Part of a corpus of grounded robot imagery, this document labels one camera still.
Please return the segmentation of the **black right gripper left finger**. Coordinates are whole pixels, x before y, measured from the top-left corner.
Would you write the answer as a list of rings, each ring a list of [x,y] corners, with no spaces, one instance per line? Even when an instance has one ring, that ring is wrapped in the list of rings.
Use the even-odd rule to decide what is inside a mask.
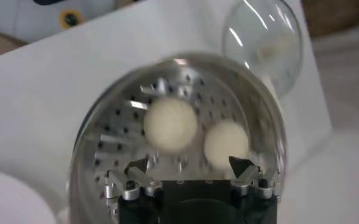
[[[104,198],[134,201],[146,196],[163,201],[163,182],[150,177],[146,171],[148,159],[131,161],[124,169],[110,169],[104,175]]]

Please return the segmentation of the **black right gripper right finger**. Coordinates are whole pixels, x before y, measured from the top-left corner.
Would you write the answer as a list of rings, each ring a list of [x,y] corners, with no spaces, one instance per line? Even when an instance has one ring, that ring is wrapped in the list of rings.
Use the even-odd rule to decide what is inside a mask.
[[[255,194],[260,199],[280,198],[282,195],[282,175],[278,168],[270,167],[262,171],[249,159],[229,157],[230,166],[236,176],[231,186],[241,197]]]

